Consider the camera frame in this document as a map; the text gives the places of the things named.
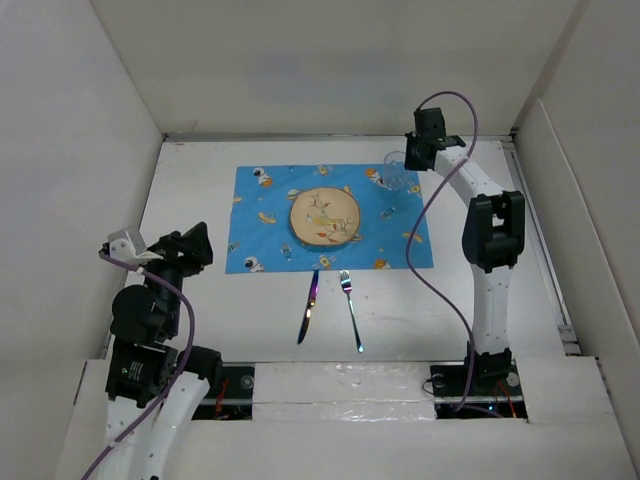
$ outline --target astronaut print placemat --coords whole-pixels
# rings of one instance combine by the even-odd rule
[[[295,165],[239,167],[231,210],[226,273],[300,272],[315,268],[407,268],[409,233],[423,207],[420,181],[410,172],[404,188],[391,191],[381,180],[382,165]],[[338,188],[359,207],[357,231],[349,218],[333,218],[322,199],[303,221],[309,222],[319,244],[294,234],[290,213],[296,198],[320,187]],[[349,241],[342,244],[348,235]],[[415,237],[411,260],[417,268],[433,267],[426,221]]]

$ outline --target plate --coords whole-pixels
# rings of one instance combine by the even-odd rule
[[[314,188],[301,193],[291,206],[291,229],[308,245],[336,247],[353,238],[360,227],[360,207],[339,188]]]

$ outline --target tabletop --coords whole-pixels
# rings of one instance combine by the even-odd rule
[[[196,311],[195,344],[222,352],[226,362],[461,360],[467,334],[456,314],[406,269],[351,272],[353,304],[365,346],[355,348],[339,273],[320,272],[317,305],[305,341],[296,344],[311,280],[309,272],[225,274],[229,219],[237,167],[382,163],[404,149],[402,137],[324,140],[167,142],[144,212],[147,244],[205,221],[215,251],[212,266],[186,279],[183,291]],[[514,183],[500,141],[478,142],[472,160],[505,189]],[[420,173],[423,200],[441,178]],[[462,253],[466,208],[446,187],[428,215],[435,267],[421,274],[472,321],[473,280]],[[510,286],[508,335],[518,355],[564,355],[552,299],[536,259],[532,232]],[[130,282],[139,282],[132,277]],[[183,347],[188,321],[182,311]]]

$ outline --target white wall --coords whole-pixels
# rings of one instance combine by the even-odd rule
[[[598,355],[640,466],[640,29],[591,0],[516,138],[583,349]]]
[[[161,135],[88,0],[0,1],[0,464],[52,478]]]
[[[92,0],[165,132],[402,134],[442,89],[507,134],[576,0]],[[471,133],[466,107],[446,108]]]

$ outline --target fork handle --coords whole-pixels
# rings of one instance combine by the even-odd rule
[[[353,324],[353,333],[356,336],[356,347],[358,347],[358,352],[364,352],[364,347],[362,346],[362,342],[360,341],[360,334],[358,333],[358,326],[356,325],[356,317],[353,313],[353,302],[351,301],[351,295],[347,293],[347,301],[349,302],[349,313],[351,313],[351,323]]]

